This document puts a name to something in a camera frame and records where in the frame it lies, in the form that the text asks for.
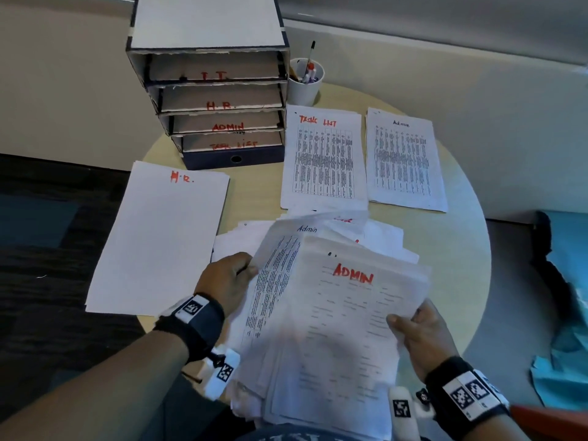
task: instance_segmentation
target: file organizer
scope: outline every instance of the file organizer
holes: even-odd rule
[[[189,170],[283,161],[277,0],[136,0],[126,52]]]

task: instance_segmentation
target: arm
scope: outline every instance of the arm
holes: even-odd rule
[[[429,299],[425,300],[412,319],[389,315],[390,329],[405,337],[410,361],[421,382],[427,375],[452,356],[459,356],[444,319]],[[519,426],[507,415],[498,415],[477,425],[463,441],[529,441]]]
[[[235,254],[211,263],[196,292],[206,292],[235,311],[257,269],[251,256]],[[37,441],[135,440],[147,427],[187,362],[180,337],[151,331],[105,362],[41,397],[0,425],[0,439]]]

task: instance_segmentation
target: hand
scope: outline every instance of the hand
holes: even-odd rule
[[[258,273],[250,261],[251,255],[239,252],[209,264],[200,275],[194,293],[203,292],[213,297],[228,317],[239,308],[249,282]]]
[[[412,367],[422,382],[445,360],[459,356],[444,319],[429,299],[423,302],[411,320],[389,314],[386,321],[390,329],[404,334]]]

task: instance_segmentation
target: wrist strap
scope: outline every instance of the wrist strap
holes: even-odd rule
[[[509,415],[504,396],[461,357],[447,359],[424,383],[437,423],[456,441],[493,416]]]
[[[224,311],[208,294],[197,293],[161,316],[155,330],[177,335],[188,348],[187,362],[204,359],[217,343],[224,323]]]

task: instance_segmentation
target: white cup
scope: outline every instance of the white cup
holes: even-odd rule
[[[307,62],[308,58],[293,58],[290,60],[290,66],[294,68],[300,79],[304,76]],[[312,106],[315,102],[315,98],[319,93],[320,85],[322,85],[323,79],[325,78],[325,70],[316,60],[311,59],[311,62],[315,64],[315,77],[317,78],[317,81],[312,83],[302,83],[294,81],[292,78],[288,77],[287,103],[291,105]]]

